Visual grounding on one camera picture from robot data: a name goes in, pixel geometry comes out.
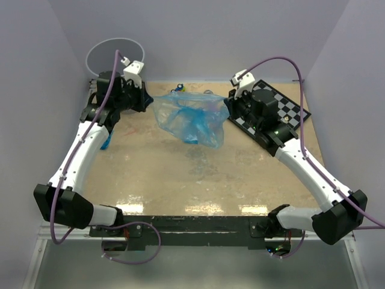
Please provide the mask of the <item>blue plastic trash bag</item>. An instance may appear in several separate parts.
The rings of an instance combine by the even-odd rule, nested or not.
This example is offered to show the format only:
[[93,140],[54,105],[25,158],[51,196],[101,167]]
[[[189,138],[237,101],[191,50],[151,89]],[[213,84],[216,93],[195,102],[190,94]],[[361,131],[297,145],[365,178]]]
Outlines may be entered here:
[[158,126],[184,143],[218,149],[224,143],[229,109],[224,97],[207,93],[170,92],[154,98]]

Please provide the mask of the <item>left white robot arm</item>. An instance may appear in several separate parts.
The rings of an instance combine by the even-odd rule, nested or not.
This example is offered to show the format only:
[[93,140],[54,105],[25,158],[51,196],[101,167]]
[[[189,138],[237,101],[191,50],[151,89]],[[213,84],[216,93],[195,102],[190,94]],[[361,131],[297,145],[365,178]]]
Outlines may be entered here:
[[47,184],[34,189],[35,201],[45,221],[77,229],[102,225],[111,236],[124,231],[122,211],[91,203],[82,196],[82,188],[96,154],[120,120],[120,113],[144,112],[152,102],[138,74],[110,71],[99,74],[64,161]]

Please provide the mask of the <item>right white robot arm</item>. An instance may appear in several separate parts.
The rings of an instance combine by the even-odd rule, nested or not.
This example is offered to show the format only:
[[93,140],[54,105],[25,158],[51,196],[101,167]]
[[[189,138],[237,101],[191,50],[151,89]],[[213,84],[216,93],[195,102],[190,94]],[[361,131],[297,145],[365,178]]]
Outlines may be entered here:
[[233,89],[224,103],[229,109],[229,119],[289,168],[319,206],[317,209],[287,204],[277,207],[268,215],[270,235],[280,237],[289,229],[312,231],[332,245],[362,224],[367,196],[361,190],[352,191],[343,185],[307,149],[301,148],[298,134],[281,120],[272,91],[259,89],[238,94]]

